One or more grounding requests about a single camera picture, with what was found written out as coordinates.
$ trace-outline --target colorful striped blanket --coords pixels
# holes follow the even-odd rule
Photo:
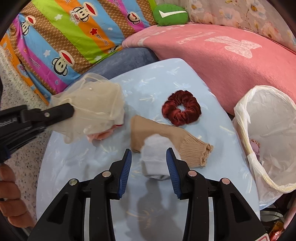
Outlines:
[[[128,36],[155,25],[154,0],[32,0],[1,45],[47,102],[85,71],[121,50]]]

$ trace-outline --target cartoon monkey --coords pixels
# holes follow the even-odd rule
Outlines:
[[[25,21],[20,24],[22,27],[22,33],[24,36],[26,36],[29,33],[29,26],[33,26],[35,23],[36,23],[36,19],[33,16],[28,15],[25,18]]]
[[[73,66],[75,61],[73,57],[65,50],[59,51],[59,58],[54,58],[52,60],[52,65],[54,66],[54,71],[58,75],[66,76],[68,74],[67,66]]]
[[[80,20],[84,23],[89,20],[89,15],[93,17],[98,15],[98,11],[90,2],[84,2],[83,7],[76,7],[73,11],[77,12]]]
[[[128,18],[128,21],[130,21],[134,25],[137,25],[141,22],[139,16],[135,12],[128,13],[127,18]]]

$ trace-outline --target white checkmark logo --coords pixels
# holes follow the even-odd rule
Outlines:
[[[186,12],[186,11],[162,12],[160,10],[158,10],[158,11],[159,11],[162,18],[165,18],[165,17],[170,16],[170,15]]]

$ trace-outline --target beige sock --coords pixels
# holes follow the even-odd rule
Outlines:
[[[170,139],[182,160],[186,161],[189,167],[204,167],[210,152],[214,148],[182,128],[160,124],[139,115],[132,117],[131,149],[133,152],[140,153],[144,140],[153,134],[159,134]]]

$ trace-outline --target green pillow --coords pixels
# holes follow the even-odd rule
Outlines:
[[[153,10],[153,17],[159,26],[186,24],[188,13],[182,7],[173,4],[158,5]]]

